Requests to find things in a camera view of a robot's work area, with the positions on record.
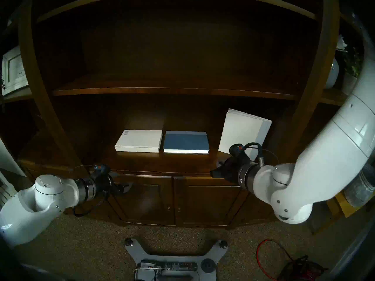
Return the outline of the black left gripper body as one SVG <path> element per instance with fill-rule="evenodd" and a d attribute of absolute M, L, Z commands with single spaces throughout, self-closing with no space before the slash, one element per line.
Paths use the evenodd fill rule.
<path fill-rule="evenodd" d="M 104 193 L 105 196 L 123 194 L 123 186 L 116 185 L 112 176 L 98 176 L 95 178 L 96 196 Z"/>

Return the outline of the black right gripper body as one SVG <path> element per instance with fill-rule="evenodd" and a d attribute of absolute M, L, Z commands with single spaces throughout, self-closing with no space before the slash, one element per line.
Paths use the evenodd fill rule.
<path fill-rule="evenodd" d="M 249 158 L 229 157 L 226 161 L 226 176 L 224 177 L 231 183 L 246 185 L 249 172 Z"/>

